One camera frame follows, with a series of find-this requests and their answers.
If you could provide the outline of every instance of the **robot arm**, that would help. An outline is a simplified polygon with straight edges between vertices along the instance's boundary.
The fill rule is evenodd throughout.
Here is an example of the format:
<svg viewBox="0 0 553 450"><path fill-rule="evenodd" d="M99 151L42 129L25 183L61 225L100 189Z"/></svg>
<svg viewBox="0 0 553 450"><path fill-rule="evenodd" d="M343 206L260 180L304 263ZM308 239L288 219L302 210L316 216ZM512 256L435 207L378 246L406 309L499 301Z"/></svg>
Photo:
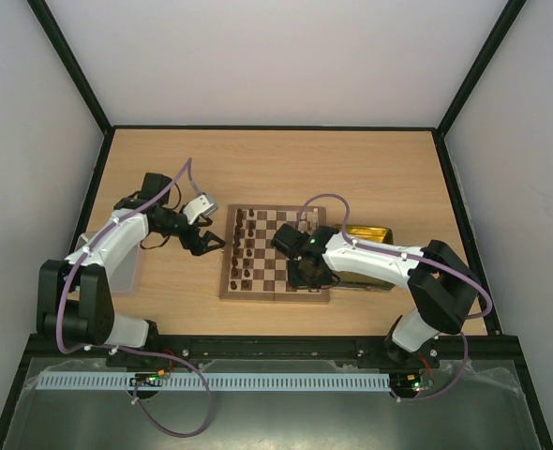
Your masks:
<svg viewBox="0 0 553 450"><path fill-rule="evenodd" d="M285 224L276 232L272 246L287 256L288 281L293 287L329 286L337 272L351 272L388 281L410 291L416 309L394 323L385 341L389 356L400 364L439 333L459 333L476 290L409 258L410 255L424 256L475 279L446 244L431 241L427 247L399 247L363 239L352 242L346 242L336 228L319 227L310 236ZM362 244L380 248L384 253L357 247ZM401 253L402 257L385 254L391 250Z"/></svg>
<svg viewBox="0 0 553 450"><path fill-rule="evenodd" d="M63 261L49 260L39 270L37 296L37 330L44 336L53 337L57 322L57 310L65 278L70 269L82 260L71 290L80 291L79 301L67 300L62 334L65 338L93 345L110 344L142 347L150 333L152 322L133 319L113 310L109 279L127 254L149 233L165 237L177 236L192 255L201 256L209 251L223 248L225 242L212 232L200 236L200 227L212 224L208 218L217 210L211 196L202 194L185 205L181 212L172 211L164 205L169 194L163 196L144 212L126 220L119 220L134 209L154 198L171 179L157 173L145 175L142 189L122 199L115 207L108 222L113 222L112 232L98 232L95 248L87 245L68 255Z"/></svg>

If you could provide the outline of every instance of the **gray wall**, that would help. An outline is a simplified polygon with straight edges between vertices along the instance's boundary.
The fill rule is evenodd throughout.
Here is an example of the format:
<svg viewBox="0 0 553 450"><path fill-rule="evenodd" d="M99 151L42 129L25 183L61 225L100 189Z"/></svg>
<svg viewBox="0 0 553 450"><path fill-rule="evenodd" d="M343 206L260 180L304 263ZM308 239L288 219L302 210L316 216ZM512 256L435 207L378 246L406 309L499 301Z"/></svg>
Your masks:
<svg viewBox="0 0 553 450"><path fill-rule="evenodd" d="M38 269L67 251L100 142L26 1L0 0L0 413L35 330Z"/></svg>
<svg viewBox="0 0 553 450"><path fill-rule="evenodd" d="M506 2L48 3L114 124L435 127Z"/></svg>
<svg viewBox="0 0 553 450"><path fill-rule="evenodd" d="M553 439L553 2L527 3L447 142Z"/></svg>

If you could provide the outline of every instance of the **wooden chessboard frame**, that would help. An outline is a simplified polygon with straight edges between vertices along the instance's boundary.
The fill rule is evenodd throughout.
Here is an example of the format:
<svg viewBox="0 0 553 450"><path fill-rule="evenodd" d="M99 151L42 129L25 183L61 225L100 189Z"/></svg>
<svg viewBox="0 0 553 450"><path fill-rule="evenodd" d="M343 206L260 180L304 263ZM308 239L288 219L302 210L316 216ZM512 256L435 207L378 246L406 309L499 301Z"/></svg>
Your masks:
<svg viewBox="0 0 553 450"><path fill-rule="evenodd" d="M218 297L221 300L235 300L261 303L304 303L304 304L325 304L330 300L330 292L328 289L322 289L319 292L257 292L257 291L237 291L233 292L229 289L231 280L230 272L232 269L233 256L233 239L235 220L238 209L248 211L252 208L254 211L276 211L276 212L298 212L301 205L274 205L274 204L230 204L227 213L227 230L225 232L225 240L227 245L224 247L224 255L222 257L222 268L220 271L220 283ZM326 209L324 207L312 207L313 211L318 214L318 224L326 224Z"/></svg>

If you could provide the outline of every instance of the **chessboard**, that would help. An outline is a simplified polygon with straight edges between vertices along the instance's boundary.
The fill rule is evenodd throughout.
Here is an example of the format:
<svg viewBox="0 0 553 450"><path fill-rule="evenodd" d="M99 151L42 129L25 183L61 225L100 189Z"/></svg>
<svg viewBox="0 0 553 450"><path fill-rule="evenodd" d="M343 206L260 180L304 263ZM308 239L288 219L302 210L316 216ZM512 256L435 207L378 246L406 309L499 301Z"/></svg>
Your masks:
<svg viewBox="0 0 553 450"><path fill-rule="evenodd" d="M328 289L295 289L287 282L287 260L270 242L278 228L293 227L301 206L232 204L227 213L220 290L224 300L328 303ZM298 230L312 234L326 222L323 207L310 207Z"/></svg>

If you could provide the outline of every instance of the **chessboard square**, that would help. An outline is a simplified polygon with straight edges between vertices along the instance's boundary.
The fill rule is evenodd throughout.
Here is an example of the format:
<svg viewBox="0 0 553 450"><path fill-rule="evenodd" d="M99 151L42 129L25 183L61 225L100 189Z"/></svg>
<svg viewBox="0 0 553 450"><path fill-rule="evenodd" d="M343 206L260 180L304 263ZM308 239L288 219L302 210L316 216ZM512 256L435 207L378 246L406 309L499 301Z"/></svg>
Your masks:
<svg viewBox="0 0 553 450"><path fill-rule="evenodd" d="M276 293L285 293L287 291L287 282L285 281L275 281L275 292Z"/></svg>
<svg viewBox="0 0 553 450"><path fill-rule="evenodd" d="M262 279L254 279L251 282L251 290L255 293L261 293L262 291L265 291L264 281Z"/></svg>

